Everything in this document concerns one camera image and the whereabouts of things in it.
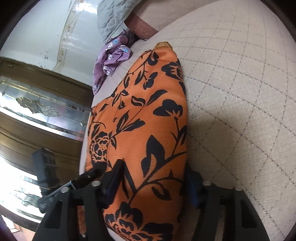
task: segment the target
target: beige sofa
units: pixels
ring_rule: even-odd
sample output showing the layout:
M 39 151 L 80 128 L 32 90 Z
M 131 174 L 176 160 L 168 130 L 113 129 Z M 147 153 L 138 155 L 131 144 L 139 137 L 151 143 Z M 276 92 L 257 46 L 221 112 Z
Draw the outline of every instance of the beige sofa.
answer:
M 190 165 L 218 186 L 242 187 L 270 240 L 284 240 L 296 222 L 296 43 L 259 0 L 217 1 L 137 41 L 93 105 L 160 41 L 183 69 Z M 187 209 L 178 240 L 195 228 L 196 211 Z

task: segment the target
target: purple floral garment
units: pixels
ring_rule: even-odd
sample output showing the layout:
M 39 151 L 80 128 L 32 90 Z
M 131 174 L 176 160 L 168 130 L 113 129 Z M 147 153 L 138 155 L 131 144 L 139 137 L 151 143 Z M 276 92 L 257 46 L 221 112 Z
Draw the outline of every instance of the purple floral garment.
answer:
M 119 62 L 129 59 L 131 49 L 126 46 L 128 43 L 127 33 L 123 30 L 103 46 L 94 66 L 94 95 L 98 93 L 106 76 L 116 70 Z

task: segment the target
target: orange floral fabric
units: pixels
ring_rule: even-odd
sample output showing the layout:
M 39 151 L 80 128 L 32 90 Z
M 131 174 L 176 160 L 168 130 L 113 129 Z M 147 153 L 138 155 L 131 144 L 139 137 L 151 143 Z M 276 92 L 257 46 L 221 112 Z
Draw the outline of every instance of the orange floral fabric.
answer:
M 126 163 L 108 228 L 123 239 L 171 241 L 178 229 L 186 161 L 182 69 L 169 47 L 145 51 L 112 95 L 92 109 L 86 170 Z

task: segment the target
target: white glossy surface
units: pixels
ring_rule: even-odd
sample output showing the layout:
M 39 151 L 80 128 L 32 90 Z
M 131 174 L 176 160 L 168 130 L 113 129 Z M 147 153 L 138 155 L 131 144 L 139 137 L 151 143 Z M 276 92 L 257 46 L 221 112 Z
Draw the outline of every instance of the white glossy surface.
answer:
M 15 59 L 49 69 L 80 82 L 93 85 L 93 67 L 103 46 L 97 30 L 97 6 L 101 0 L 41 0 L 14 28 L 1 57 Z M 70 11 L 74 22 L 67 22 Z M 64 37 L 64 28 L 72 26 L 61 68 L 55 68 Z M 123 24 L 113 35 L 118 35 Z

